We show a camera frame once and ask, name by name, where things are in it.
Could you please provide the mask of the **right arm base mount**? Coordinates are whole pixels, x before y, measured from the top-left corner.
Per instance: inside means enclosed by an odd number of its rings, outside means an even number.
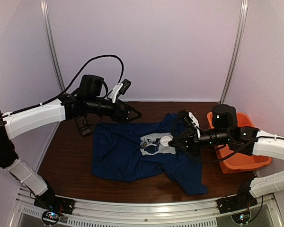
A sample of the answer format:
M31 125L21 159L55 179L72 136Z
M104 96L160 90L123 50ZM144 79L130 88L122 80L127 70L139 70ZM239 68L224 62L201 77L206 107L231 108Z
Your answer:
M216 201L220 214L247 210L251 206L257 205L257 199L248 195L223 196Z

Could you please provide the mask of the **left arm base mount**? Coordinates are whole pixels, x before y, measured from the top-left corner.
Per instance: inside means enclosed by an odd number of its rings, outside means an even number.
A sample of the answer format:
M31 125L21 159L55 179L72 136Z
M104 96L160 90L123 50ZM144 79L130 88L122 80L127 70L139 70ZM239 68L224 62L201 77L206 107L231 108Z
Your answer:
M59 214L73 213L75 201L73 199L63 198L59 196L42 197L37 196L34 205L46 210L51 210Z

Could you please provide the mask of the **black brooch display box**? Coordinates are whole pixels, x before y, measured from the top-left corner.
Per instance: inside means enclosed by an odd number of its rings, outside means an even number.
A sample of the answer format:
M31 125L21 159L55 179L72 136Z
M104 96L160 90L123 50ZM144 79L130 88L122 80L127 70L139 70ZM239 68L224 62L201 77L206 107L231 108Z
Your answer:
M81 137L86 137L93 133L93 129L88 123L87 116L76 118L75 123Z

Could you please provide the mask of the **navy white clothing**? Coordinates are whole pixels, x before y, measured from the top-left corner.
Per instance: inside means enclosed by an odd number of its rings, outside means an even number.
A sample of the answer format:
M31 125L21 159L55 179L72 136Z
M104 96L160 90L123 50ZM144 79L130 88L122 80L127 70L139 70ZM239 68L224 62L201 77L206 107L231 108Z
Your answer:
M187 195L207 194L202 184L202 163L189 157L176 157L174 148L160 145L163 136L185 131L176 114L167 114L156 123L99 123L92 145L91 173L101 178L133 182L166 174ZM140 147L142 141L147 146Z

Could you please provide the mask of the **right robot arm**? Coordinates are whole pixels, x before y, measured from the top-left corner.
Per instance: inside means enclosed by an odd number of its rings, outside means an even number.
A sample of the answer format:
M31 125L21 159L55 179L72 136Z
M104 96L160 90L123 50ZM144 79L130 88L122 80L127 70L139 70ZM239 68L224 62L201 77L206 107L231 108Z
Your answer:
M173 135L168 146L178 148L189 158L200 153L200 149L209 146L228 146L233 152L217 162L222 162L237 153L247 156L266 156L284 160L284 137L268 133L256 127L238 126L236 109L227 104L218 104L212 108L212 129L199 128L196 117L186 110L177 114L175 122L181 121L186 131ZM284 190L284 170L266 177L255 177L246 181L233 198L233 205L242 209L266 194Z

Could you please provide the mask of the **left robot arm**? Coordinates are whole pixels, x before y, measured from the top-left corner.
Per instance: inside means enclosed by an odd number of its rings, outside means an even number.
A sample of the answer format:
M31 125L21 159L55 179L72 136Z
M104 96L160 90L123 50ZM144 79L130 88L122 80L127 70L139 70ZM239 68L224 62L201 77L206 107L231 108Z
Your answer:
M35 196L42 207L54 210L58 198L49 183L38 175L15 151L12 140L42 126L86 117L87 114L108 116L118 123L128 123L142 114L118 100L130 87L125 79L115 85L109 98L100 97L105 81L96 75L83 75L80 86L71 94L61 94L48 103L40 103L23 110L0 111L0 168L8 170Z

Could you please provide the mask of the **starry night round brooch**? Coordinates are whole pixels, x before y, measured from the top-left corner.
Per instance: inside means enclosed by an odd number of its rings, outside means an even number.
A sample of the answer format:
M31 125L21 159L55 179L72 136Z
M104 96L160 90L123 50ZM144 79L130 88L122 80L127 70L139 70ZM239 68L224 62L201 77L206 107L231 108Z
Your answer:
M163 136L160 138L160 145L164 147L169 146L169 142L172 141L173 139L170 136Z

